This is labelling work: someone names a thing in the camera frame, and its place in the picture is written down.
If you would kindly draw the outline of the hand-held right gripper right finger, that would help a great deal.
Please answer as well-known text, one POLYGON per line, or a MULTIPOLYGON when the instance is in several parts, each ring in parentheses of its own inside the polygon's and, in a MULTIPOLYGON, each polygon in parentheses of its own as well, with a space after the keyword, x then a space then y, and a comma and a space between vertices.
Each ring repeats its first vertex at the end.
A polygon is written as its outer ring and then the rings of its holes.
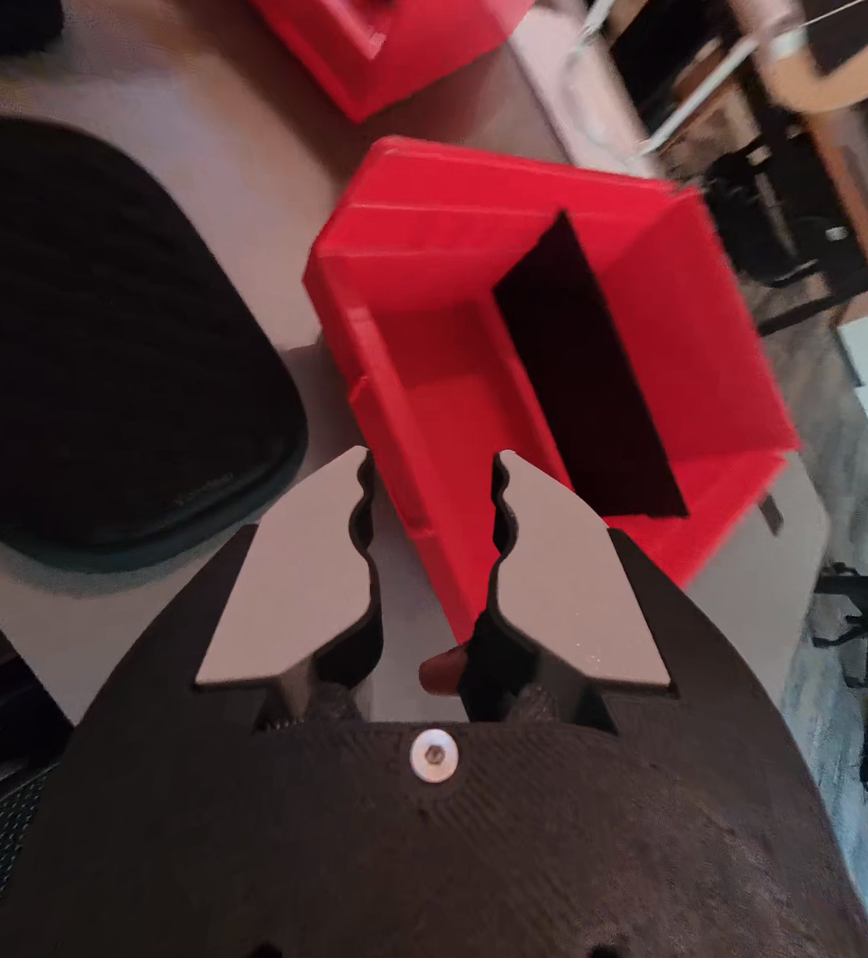
POLYGON ((673 695, 607 523, 512 450, 491 482, 499 555, 465 647, 468 719, 613 722, 606 693, 673 695))

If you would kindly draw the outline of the wooden rounded panel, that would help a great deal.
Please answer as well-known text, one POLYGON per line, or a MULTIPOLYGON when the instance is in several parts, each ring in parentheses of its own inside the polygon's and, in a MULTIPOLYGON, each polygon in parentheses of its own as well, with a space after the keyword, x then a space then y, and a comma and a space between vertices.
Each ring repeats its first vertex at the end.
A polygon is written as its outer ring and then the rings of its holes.
POLYGON ((768 67, 765 54, 755 53, 754 63, 768 97, 805 122, 868 264, 868 129, 860 110, 868 101, 868 2, 815 2, 813 13, 803 2, 729 3, 744 32, 778 20, 805 29, 807 43, 798 54, 768 67), (825 71, 815 57, 819 37, 811 31, 837 18, 847 19, 837 28, 852 48, 825 71))

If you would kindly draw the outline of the white board stand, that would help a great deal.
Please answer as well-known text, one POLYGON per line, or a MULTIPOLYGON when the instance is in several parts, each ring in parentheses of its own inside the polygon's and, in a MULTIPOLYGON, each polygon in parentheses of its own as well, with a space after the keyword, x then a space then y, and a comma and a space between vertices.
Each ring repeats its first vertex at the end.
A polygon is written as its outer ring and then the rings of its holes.
POLYGON ((739 18, 729 2, 621 2, 633 6, 635 15, 620 32, 611 49, 612 61, 638 115, 646 122, 649 137, 637 150, 646 156, 661 150, 682 126, 717 96, 720 87, 753 54, 766 56, 774 67, 807 43, 806 30, 776 21, 738 33, 739 18), (680 75, 714 39, 734 39, 719 59, 677 102, 672 101, 680 75))

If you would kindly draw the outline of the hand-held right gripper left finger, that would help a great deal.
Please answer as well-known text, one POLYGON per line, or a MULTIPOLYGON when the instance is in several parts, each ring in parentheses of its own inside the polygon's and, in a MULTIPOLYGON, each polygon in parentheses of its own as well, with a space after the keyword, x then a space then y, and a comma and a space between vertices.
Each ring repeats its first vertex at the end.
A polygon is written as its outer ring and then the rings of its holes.
POLYGON ((195 677, 265 691, 279 718, 363 718, 383 653, 374 463, 347 449, 260 519, 195 677))

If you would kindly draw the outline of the red plastic bin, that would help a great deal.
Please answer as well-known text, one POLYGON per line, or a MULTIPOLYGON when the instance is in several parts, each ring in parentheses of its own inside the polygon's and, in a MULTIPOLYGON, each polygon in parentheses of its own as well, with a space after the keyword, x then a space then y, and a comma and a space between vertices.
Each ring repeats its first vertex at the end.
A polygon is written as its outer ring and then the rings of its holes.
POLYGON ((359 124, 502 47, 533 1, 252 1, 359 124))
POLYGON ((459 643, 498 558, 496 453, 685 586, 799 446, 693 188, 387 137, 303 283, 459 643))

